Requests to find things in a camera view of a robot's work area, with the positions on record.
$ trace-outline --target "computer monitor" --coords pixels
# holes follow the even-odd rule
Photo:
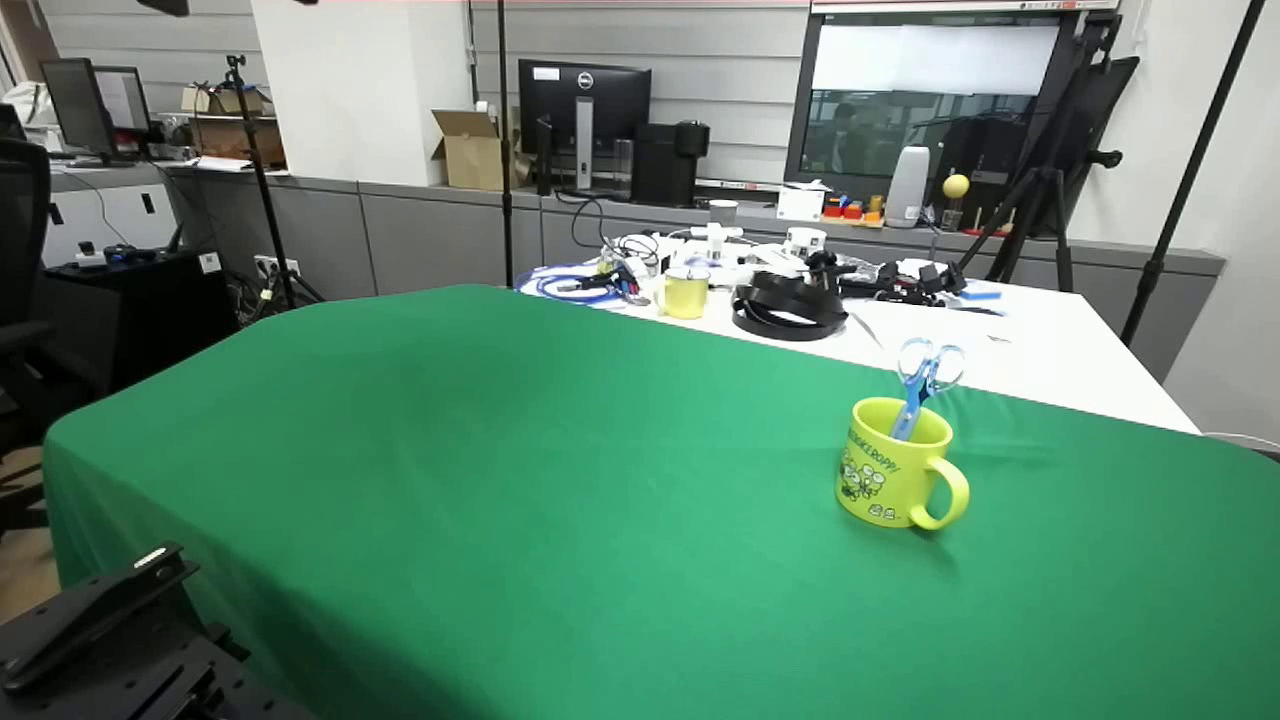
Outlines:
[[[587,193],[594,153],[636,141],[648,124],[650,71],[611,64],[521,62],[522,149],[552,171],[552,156],[573,149],[574,189]]]
[[[64,143],[111,161],[115,156],[115,132],[111,117],[103,110],[103,98],[97,88],[91,62],[49,62],[44,88],[54,111],[54,124],[64,130]]]
[[[97,93],[111,117],[115,132],[129,137],[146,137],[151,132],[151,111],[146,111],[146,93],[135,70],[91,70],[97,71]]]

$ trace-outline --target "green tablecloth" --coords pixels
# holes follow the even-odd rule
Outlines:
[[[1280,712],[1268,460],[946,393],[977,506],[880,531],[832,485],[885,393],[493,289],[305,309],[54,426],[54,558],[186,550],[324,718]]]

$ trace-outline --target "yellow mug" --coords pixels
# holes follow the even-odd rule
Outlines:
[[[859,401],[851,408],[836,496],[867,523],[941,531],[967,507],[967,480],[944,460],[951,426],[923,408],[915,436],[894,439],[890,426],[901,411],[905,401]],[[951,491],[951,507],[944,517],[929,513],[937,480]]]

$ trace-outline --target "cardboard box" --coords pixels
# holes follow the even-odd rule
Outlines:
[[[488,111],[432,111],[445,132],[445,184],[468,193],[502,189],[502,143]]]
[[[277,117],[254,117],[250,141],[254,141],[254,153],[262,156],[262,170],[288,165]],[[193,117],[193,143],[194,143],[194,156],[249,161],[249,137],[238,117]]]

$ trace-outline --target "mug handle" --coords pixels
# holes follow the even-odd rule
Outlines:
[[[946,523],[954,523],[967,507],[967,480],[954,463],[946,460],[929,460],[929,470],[951,490],[951,507],[944,517],[929,517],[929,507],[913,507],[913,523],[923,531],[941,531]]]

